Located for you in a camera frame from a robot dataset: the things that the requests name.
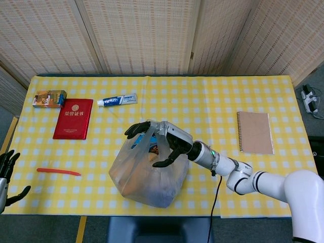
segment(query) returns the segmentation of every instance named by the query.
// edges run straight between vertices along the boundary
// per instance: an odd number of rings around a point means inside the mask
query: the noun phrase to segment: spiral binding
[[[238,143],[239,143],[239,150],[242,150],[242,134],[241,134],[241,120],[239,118],[239,112],[236,113],[237,116],[237,124],[238,124]]]

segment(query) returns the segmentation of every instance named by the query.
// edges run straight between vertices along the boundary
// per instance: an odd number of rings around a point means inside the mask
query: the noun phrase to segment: floor
[[[324,93],[324,65],[311,74],[302,84]],[[300,98],[299,87],[296,97]],[[319,111],[324,115],[324,95]],[[313,118],[305,112],[303,102],[298,100],[308,135],[324,136],[324,120]],[[10,126],[12,114],[0,107],[0,147]],[[80,216],[1,215],[0,242],[75,242]],[[109,217],[87,217],[83,242],[105,242]],[[213,233],[218,243],[223,242],[291,242],[291,219],[213,219]]]

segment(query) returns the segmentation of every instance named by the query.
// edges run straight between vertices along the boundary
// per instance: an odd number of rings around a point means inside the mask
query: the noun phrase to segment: woven wall panel
[[[0,23],[0,52],[27,80],[98,72],[68,1],[1,1]]]
[[[111,73],[187,72],[195,0],[84,0]]]
[[[193,74],[221,74],[254,0],[205,0],[195,33]]]
[[[13,115],[20,115],[27,91],[0,68],[0,106]]]
[[[323,17],[322,0],[261,0],[227,74],[289,74],[294,82],[322,61]]]

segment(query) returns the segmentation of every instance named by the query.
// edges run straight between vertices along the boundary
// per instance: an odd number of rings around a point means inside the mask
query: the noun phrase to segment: power strip
[[[305,105],[305,109],[307,113],[316,113],[318,112],[317,109],[317,98],[314,94],[313,89],[310,85],[303,85],[302,91],[300,92],[302,95],[302,99]]]

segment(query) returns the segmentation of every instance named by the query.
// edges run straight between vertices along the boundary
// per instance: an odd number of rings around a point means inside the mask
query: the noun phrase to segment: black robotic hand
[[[16,160],[19,158],[20,153],[16,153],[14,156],[14,151],[11,150],[8,153],[3,153],[0,155],[0,213],[5,210],[5,207],[21,200],[30,190],[30,186],[26,186],[25,189],[17,196],[8,198],[8,184],[12,172],[14,170],[14,165]]]

